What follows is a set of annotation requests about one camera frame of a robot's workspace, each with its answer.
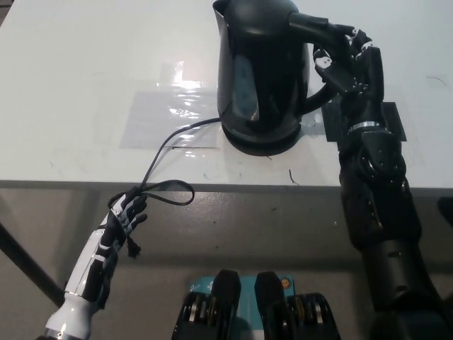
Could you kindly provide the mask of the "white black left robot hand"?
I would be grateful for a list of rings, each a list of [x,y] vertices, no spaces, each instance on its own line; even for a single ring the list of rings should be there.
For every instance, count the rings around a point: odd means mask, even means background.
[[[118,253],[136,226],[147,219],[146,199],[146,195],[134,187],[109,207],[108,214],[91,233],[79,255],[64,289],[66,294],[83,298],[95,311],[105,307]]]

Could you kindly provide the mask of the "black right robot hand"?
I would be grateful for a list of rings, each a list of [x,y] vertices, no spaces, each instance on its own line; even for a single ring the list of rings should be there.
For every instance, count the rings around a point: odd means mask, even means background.
[[[339,24],[328,28],[328,36],[336,46],[315,46],[315,70],[340,96],[340,111],[348,132],[383,127],[384,72],[380,49],[360,29]]]

